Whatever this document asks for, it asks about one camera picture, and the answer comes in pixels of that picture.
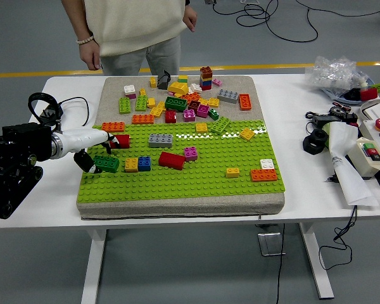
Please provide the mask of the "person's left hand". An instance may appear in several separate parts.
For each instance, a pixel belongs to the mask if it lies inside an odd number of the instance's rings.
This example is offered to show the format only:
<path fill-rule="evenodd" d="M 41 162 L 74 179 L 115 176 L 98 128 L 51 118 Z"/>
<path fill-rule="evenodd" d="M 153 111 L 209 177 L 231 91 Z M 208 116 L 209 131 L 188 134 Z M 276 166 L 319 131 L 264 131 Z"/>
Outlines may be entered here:
<path fill-rule="evenodd" d="M 182 20 L 191 32 L 195 31 L 197 19 L 197 12 L 195 12 L 195 10 L 190 7 L 190 5 L 185 5 L 184 16 Z"/>

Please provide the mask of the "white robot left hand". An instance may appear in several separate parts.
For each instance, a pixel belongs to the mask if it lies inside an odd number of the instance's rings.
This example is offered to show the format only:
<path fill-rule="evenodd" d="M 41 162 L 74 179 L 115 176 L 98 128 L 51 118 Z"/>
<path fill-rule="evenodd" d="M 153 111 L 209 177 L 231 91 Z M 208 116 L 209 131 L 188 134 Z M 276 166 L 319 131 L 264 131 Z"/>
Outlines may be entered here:
<path fill-rule="evenodd" d="M 86 173 L 99 174 L 102 170 L 95 164 L 91 156 L 85 151 L 86 148 L 101 144 L 108 148 L 107 153 L 111 153 L 109 142 L 119 146 L 118 139 L 104 130 L 91 128 L 76 128 L 66 130 L 58 137 L 61 140 L 59 145 L 59 157 L 64 157 L 67 153 L 74 153 L 73 159 L 76 164 Z"/>

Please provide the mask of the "person's right hand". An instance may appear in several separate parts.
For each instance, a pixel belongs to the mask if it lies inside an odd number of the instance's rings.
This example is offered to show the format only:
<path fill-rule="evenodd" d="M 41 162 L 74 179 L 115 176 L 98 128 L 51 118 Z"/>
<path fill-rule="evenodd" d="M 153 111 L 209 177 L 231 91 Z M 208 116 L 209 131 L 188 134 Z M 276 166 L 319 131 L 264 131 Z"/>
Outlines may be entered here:
<path fill-rule="evenodd" d="M 99 70 L 101 68 L 99 45 L 95 40 L 91 40 L 79 46 L 80 59 L 87 65 L 89 70 Z"/>

